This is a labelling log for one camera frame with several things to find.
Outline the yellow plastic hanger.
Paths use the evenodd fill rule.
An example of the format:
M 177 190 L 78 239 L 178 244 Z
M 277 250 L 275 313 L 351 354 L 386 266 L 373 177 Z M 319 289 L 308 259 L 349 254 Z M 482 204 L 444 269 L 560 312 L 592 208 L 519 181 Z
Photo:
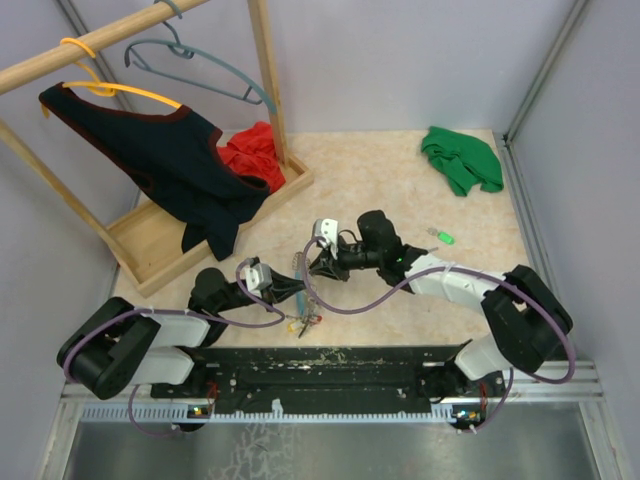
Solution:
M 79 47 L 81 50 L 87 53 L 89 57 L 92 59 L 95 59 L 97 56 L 96 53 L 89 46 L 87 46 L 85 43 L 83 43 L 82 41 L 76 38 L 71 38 L 71 37 L 62 38 L 59 42 L 59 45 L 62 46 L 65 44 L 71 44 Z M 101 97 L 114 97 L 120 92 L 123 92 L 123 93 L 126 92 L 126 93 L 131 93 L 140 97 L 154 100 L 156 102 L 165 104 L 174 109 L 179 109 L 182 106 L 180 103 L 174 100 L 171 100 L 167 97 L 164 97 L 162 95 L 156 94 L 148 90 L 144 90 L 144 89 L 129 86 L 129 85 L 119 84 L 119 83 L 104 82 L 98 77 L 98 75 L 88 65 L 80 61 L 76 61 L 74 62 L 74 64 L 79 68 L 81 68 L 82 70 L 84 70 L 91 77 L 91 80 L 63 82 L 62 86 L 64 88 L 74 88 L 74 87 L 86 88 L 87 90 L 92 92 L 94 95 L 101 96 Z M 42 102 L 41 102 L 41 111 L 44 118 L 49 118 L 50 111 Z

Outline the dark navy tank top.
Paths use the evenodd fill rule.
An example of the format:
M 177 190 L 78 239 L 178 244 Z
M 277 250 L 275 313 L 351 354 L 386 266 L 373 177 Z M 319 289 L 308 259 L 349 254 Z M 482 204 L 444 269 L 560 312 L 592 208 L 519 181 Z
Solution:
M 166 115 L 132 113 L 90 103 L 60 84 L 39 100 L 185 223 L 184 252 L 206 242 L 217 260 L 230 257 L 240 226 L 270 194 L 265 180 L 224 164 L 217 150 L 221 130 L 189 107 Z

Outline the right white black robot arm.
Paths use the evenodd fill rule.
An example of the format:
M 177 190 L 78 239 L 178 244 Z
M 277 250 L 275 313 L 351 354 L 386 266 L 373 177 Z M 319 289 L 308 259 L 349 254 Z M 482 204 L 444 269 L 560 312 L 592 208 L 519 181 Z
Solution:
M 470 395 L 486 375 L 517 369 L 535 380 L 538 371 L 559 349 L 568 362 L 565 383 L 573 378 L 576 352 L 568 335 L 573 321 L 555 295 L 530 267 L 518 265 L 506 273 L 486 272 L 445 261 L 426 249 L 402 242 L 383 211 L 362 214 L 360 237 L 344 241 L 333 219 L 315 221 L 310 244 L 320 249 L 302 278 L 323 276 L 347 281 L 354 270 L 373 269 L 395 294 L 404 290 L 466 307 L 484 316 L 490 332 L 464 344 L 447 370 L 448 387 Z

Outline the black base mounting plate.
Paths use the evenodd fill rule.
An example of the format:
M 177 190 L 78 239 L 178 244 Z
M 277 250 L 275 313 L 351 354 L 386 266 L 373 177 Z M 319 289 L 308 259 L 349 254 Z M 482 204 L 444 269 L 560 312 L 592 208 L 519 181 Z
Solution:
M 419 414 L 447 398 L 497 399 L 500 370 L 469 380 L 454 365 L 457 346 L 194 349 L 180 385 L 155 384 L 154 399 L 213 401 L 219 414 Z

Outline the wooden clothes rack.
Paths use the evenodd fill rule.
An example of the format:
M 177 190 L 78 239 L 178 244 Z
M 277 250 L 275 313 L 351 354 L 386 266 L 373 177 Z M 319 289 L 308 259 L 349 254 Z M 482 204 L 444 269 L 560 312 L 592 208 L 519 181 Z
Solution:
M 11 92 L 198 5 L 196 1 L 160 2 L 12 65 L 1 72 L 1 91 Z M 286 183 L 268 197 L 251 221 L 241 225 L 242 231 L 275 213 L 314 181 L 311 170 L 287 144 L 268 5 L 264 1 L 250 1 L 247 6 L 266 90 L 263 101 L 269 108 L 275 149 Z M 150 296 L 209 256 L 210 249 L 204 243 L 182 252 L 179 241 L 184 224 L 151 202 L 142 203 L 109 226 L 104 225 L 6 123 L 1 125 L 1 139 L 98 234 L 142 296 Z

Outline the red crumpled cloth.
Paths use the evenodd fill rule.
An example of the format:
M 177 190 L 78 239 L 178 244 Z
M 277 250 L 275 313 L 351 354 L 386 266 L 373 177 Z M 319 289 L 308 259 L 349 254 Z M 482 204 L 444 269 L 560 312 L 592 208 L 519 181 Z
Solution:
M 264 180 L 271 193 L 286 183 L 279 166 L 272 127 L 266 122 L 256 122 L 251 128 L 237 132 L 217 150 L 222 162 L 234 173 Z

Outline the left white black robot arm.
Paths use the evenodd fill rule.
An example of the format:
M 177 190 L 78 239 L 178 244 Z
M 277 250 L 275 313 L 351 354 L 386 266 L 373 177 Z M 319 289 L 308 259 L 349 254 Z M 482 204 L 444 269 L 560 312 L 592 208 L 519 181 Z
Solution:
M 169 384 L 184 395 L 201 394 L 208 373 L 190 349 L 208 348 L 229 326 L 262 329 L 285 318 L 277 303 L 303 291 L 302 280 L 264 263 L 244 269 L 248 278 L 231 282 L 217 268 L 198 273 L 184 310 L 135 307 L 109 298 L 58 351 L 56 362 L 70 382 L 98 399 L 115 397 L 129 385 Z M 279 318 L 265 324 L 227 320 L 223 312 L 264 303 Z

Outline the green crumpled cloth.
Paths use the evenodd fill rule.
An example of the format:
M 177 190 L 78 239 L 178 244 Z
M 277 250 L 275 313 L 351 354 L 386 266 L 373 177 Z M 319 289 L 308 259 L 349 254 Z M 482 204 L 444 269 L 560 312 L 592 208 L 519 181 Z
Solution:
M 428 163 L 445 177 L 455 196 L 467 197 L 475 186 L 487 193 L 504 189 L 497 155 L 476 137 L 431 126 L 421 141 L 420 150 Z

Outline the green tagged key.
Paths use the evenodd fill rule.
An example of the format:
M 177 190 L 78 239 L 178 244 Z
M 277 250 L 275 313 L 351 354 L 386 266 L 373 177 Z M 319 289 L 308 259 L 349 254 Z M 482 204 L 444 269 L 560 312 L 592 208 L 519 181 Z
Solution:
M 450 235 L 450 234 L 448 234 L 448 233 L 446 233 L 446 232 L 444 232 L 442 230 L 439 230 L 437 228 L 429 227 L 427 229 L 427 233 L 429 235 L 431 235 L 431 236 L 436 237 L 439 241 L 441 241 L 442 243 L 444 243 L 446 245 L 454 245 L 455 244 L 455 238 L 452 235 Z

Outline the grey-blue plastic hanger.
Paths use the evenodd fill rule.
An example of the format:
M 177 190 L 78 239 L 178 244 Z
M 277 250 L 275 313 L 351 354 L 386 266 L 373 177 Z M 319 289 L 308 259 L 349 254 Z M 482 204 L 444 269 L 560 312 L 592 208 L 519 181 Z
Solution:
M 245 1 L 209 1 L 125 43 L 127 78 L 228 129 L 266 121 L 258 54 Z

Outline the bunch of tagged keys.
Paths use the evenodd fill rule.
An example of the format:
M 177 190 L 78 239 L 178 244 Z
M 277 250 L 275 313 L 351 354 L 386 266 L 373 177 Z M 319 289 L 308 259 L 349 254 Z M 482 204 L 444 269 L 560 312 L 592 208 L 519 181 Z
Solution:
M 291 334 L 295 334 L 298 338 L 302 338 L 311 327 L 316 326 L 312 325 L 310 320 L 312 317 L 318 315 L 320 314 L 311 313 L 298 316 L 288 315 L 287 331 Z

